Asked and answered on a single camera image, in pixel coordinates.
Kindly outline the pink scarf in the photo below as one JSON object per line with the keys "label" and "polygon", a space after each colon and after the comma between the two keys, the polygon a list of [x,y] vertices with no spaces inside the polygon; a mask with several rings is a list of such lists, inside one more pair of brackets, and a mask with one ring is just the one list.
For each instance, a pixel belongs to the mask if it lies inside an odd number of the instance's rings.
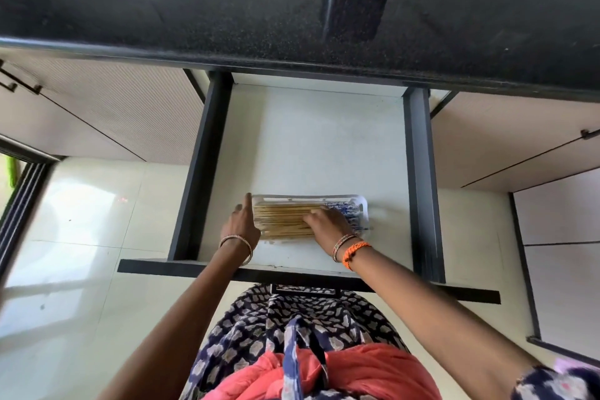
{"label": "pink scarf", "polygon": [[333,389],[377,400],[442,400],[428,371],[411,354],[392,345],[369,343],[325,352],[310,349],[266,352],[233,373],[205,400],[301,400],[322,381]]}

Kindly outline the pair of metal bangles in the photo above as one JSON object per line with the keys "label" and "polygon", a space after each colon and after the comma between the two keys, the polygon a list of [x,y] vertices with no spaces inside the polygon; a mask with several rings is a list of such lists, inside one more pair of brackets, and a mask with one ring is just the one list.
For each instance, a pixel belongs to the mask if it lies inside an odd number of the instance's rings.
{"label": "pair of metal bangles", "polygon": [[338,259],[338,252],[339,252],[340,248],[346,242],[348,242],[350,240],[354,240],[354,239],[360,239],[360,238],[356,234],[347,234],[347,235],[344,235],[343,237],[341,237],[338,240],[338,242],[334,245],[334,249],[333,249],[333,252],[332,252],[332,259],[334,260],[334,262],[336,262],[336,263],[341,263],[342,262],[342,261],[340,261]]}

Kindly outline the person's left forearm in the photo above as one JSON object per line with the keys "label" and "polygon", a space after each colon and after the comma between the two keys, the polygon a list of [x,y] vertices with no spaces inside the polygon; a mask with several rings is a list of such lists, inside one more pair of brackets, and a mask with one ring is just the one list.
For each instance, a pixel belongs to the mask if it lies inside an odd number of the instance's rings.
{"label": "person's left forearm", "polygon": [[178,400],[238,263],[232,253],[217,250],[97,400]]}

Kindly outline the black door frame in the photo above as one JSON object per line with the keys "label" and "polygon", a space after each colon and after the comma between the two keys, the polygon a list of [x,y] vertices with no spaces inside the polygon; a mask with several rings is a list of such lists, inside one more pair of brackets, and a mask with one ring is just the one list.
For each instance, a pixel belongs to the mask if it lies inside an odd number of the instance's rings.
{"label": "black door frame", "polygon": [[34,208],[54,165],[64,156],[48,154],[0,135],[0,153],[24,161],[26,166],[0,217],[0,283],[8,274]]}

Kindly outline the person's left hand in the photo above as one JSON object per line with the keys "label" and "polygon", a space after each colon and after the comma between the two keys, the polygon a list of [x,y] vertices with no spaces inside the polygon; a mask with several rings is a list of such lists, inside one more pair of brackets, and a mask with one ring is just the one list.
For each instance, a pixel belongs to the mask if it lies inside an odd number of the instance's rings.
{"label": "person's left hand", "polygon": [[246,238],[254,249],[260,239],[260,230],[254,224],[252,195],[246,193],[241,204],[237,204],[221,229],[221,239],[229,234],[239,234]]}

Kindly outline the beige textured cabinet door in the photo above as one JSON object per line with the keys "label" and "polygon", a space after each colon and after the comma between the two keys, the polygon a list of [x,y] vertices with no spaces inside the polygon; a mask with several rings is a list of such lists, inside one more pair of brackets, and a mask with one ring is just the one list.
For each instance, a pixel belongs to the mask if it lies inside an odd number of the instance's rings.
{"label": "beige textured cabinet door", "polygon": [[208,90],[205,72],[0,47],[22,81],[147,162],[189,165]]}

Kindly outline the beige smooth cabinet door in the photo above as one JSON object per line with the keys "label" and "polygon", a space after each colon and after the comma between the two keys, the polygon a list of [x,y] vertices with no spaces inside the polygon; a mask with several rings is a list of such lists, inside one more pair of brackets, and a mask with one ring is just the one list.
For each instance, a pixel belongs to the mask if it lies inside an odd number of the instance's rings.
{"label": "beige smooth cabinet door", "polygon": [[600,102],[458,92],[431,113],[437,185],[516,192],[600,167]]}

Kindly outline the white drawer with black frame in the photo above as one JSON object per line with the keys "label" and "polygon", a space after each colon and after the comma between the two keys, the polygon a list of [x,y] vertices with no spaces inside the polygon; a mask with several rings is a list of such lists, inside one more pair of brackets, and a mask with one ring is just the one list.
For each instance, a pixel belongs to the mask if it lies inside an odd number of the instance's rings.
{"label": "white drawer with black frame", "polygon": [[446,283],[429,90],[401,96],[211,83],[166,259],[122,259],[119,273],[192,278],[218,244],[221,221],[245,192],[294,201],[357,194],[376,248],[461,301],[500,293]]}

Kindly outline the clear plastic chopstick tray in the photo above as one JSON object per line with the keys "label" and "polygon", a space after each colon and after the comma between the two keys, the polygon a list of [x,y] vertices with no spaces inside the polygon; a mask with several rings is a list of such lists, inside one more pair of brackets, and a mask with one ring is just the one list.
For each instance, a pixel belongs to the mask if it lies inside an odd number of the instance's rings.
{"label": "clear plastic chopstick tray", "polygon": [[370,221],[368,202],[361,195],[324,195],[324,196],[285,196],[285,195],[253,195],[252,205],[260,202],[293,202],[319,203],[337,209],[346,218],[355,233],[359,236],[368,233]]}

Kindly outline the thin metal bangle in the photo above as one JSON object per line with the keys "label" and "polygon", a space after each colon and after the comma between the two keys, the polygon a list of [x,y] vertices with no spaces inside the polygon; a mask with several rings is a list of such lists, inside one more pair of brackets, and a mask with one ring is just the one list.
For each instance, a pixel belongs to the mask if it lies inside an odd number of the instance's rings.
{"label": "thin metal bangle", "polygon": [[229,234],[223,237],[218,246],[218,251],[233,254],[239,259],[238,266],[246,266],[253,258],[254,247],[239,234]]}

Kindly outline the bundle of wooden chopsticks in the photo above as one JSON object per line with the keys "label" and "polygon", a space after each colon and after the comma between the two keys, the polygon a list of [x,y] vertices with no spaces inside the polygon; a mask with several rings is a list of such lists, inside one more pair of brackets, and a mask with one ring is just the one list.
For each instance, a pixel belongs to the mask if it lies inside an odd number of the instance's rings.
{"label": "bundle of wooden chopsticks", "polygon": [[252,206],[254,225],[265,240],[289,240],[312,237],[313,230],[304,221],[324,204],[308,202],[259,202]]}

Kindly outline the person's right forearm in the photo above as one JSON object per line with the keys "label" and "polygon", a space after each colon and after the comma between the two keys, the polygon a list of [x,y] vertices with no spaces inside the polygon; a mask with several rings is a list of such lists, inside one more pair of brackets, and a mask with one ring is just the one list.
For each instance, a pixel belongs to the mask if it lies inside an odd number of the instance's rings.
{"label": "person's right forearm", "polygon": [[380,296],[472,400],[509,400],[541,362],[468,308],[370,246],[349,267]]}

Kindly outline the navy white patterned dress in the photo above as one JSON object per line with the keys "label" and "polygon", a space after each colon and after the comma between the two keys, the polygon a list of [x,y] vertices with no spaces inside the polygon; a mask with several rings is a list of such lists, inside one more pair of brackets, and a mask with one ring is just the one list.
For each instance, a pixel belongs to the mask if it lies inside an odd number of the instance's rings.
{"label": "navy white patterned dress", "polygon": [[[386,316],[353,291],[341,291],[341,298],[283,297],[271,294],[266,285],[255,285],[207,334],[181,400],[205,400],[225,378],[253,365],[266,352],[285,353],[295,345],[321,359],[325,352],[369,343],[392,345],[414,356]],[[301,400],[377,399],[327,390],[319,381],[316,391]],[[557,372],[537,366],[517,380],[509,400],[600,400],[600,372],[588,367]]]}

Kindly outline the person's right hand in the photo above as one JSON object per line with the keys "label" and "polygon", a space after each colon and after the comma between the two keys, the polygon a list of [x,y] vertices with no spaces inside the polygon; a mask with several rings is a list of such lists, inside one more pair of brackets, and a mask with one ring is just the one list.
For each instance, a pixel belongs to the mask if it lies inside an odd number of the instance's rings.
{"label": "person's right hand", "polygon": [[[332,257],[334,245],[338,242],[338,240],[347,234],[356,234],[352,229],[350,224],[347,222],[346,218],[343,216],[341,212],[334,208],[328,208],[328,228],[323,232],[313,232],[314,238],[317,244]],[[359,239],[354,239],[346,242],[340,248],[338,252],[338,259],[341,261],[343,256],[343,250],[347,248],[351,243],[359,241]]]}

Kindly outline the white cabinet with black edge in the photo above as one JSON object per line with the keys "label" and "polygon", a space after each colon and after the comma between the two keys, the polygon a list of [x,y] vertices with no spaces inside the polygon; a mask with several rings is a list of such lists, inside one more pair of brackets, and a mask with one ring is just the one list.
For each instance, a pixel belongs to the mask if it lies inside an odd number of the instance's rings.
{"label": "white cabinet with black edge", "polygon": [[600,368],[600,168],[509,195],[538,347]]}

